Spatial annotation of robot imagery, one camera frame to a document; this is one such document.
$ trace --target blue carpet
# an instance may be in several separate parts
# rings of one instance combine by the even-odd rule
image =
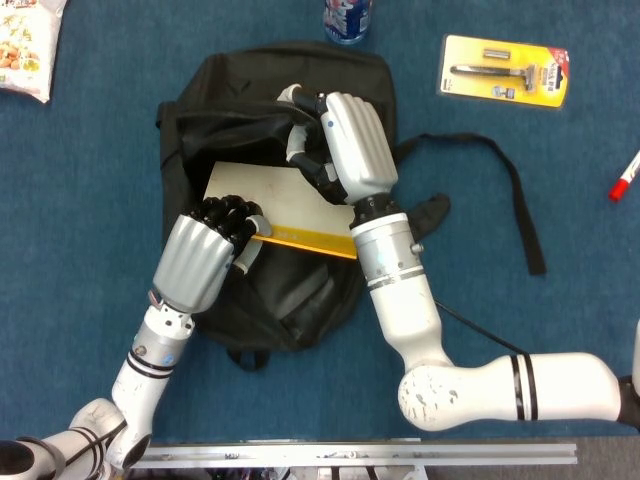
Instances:
[[[78,1],[67,6],[53,101],[0,93],[0,438],[64,429],[109,396],[146,309],[161,253],[159,102],[176,98],[210,53],[322,40],[323,1]],[[520,170],[549,273],[527,274],[506,172],[484,148],[422,147],[396,192],[453,208],[423,256],[433,291],[535,352],[593,352],[627,374],[640,271],[640,185],[607,191],[640,148],[637,2],[376,2],[357,48],[389,62],[399,138],[476,131]],[[436,94],[448,33],[568,48],[561,111]],[[505,353],[444,318],[459,364]],[[316,349],[279,354],[255,375],[198,337],[156,415],[156,442],[262,438],[472,438],[632,434],[604,422],[480,422],[439,435],[401,416],[402,365],[370,300]]]

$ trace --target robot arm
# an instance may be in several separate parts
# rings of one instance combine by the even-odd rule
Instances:
[[[256,233],[270,226],[255,203],[240,197],[206,199],[176,221],[153,277],[151,305],[113,385],[127,426],[106,459],[116,468],[136,463],[151,438],[156,406],[194,330],[193,313],[218,297],[227,272]]]
[[[345,203],[354,206],[351,234],[367,286],[384,337],[404,360],[398,401],[407,420],[428,431],[480,419],[590,418],[640,427],[640,325],[633,381],[618,380],[587,353],[504,356],[479,368],[456,367],[442,348],[422,248],[389,195],[398,177],[375,110],[348,94],[314,96],[299,85],[280,100],[320,117],[333,160],[324,170],[336,172]],[[287,159],[302,169],[300,137],[292,131]]]
[[[0,442],[0,479],[82,479],[127,469],[146,450],[156,406],[194,329],[191,315],[207,310],[253,234],[270,235],[259,207],[240,197],[208,198],[181,215],[156,270],[144,321],[113,385],[113,403],[97,399],[69,429],[44,440]]]

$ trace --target marker cap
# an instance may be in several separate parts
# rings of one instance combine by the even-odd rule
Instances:
[[[612,202],[618,203],[620,199],[624,196],[624,193],[629,188],[629,182],[626,180],[620,179],[618,183],[614,185],[614,187],[609,192],[609,199]]]

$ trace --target plastic bottle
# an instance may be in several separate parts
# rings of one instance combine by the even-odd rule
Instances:
[[[331,40],[353,45],[367,34],[373,0],[324,0],[324,29]]]

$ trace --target backpack strap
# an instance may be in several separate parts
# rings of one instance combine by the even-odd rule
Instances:
[[[227,356],[245,372],[257,372],[267,366],[271,354],[267,350],[255,352],[227,350]]]
[[[437,193],[407,212],[411,234],[419,242],[436,230],[451,209],[451,201],[444,193]]]
[[[507,169],[509,177],[511,178],[511,186],[513,189],[513,208],[516,215],[516,222],[518,223],[518,229],[520,230],[522,244],[524,246],[524,253],[527,257],[529,273],[531,275],[542,275],[547,273],[544,255],[542,253],[542,248],[540,247],[540,242],[538,241],[536,227],[533,224],[529,208],[527,207],[527,202],[524,198],[524,191],[522,190],[522,182],[520,181],[518,170],[509,157],[507,157],[507,155],[498,146],[495,140],[476,133],[450,133],[440,135],[423,133],[402,142],[395,148],[394,159],[396,163],[400,163],[404,158],[406,158],[423,140],[433,140],[446,143],[479,143],[488,146],[495,152]]]

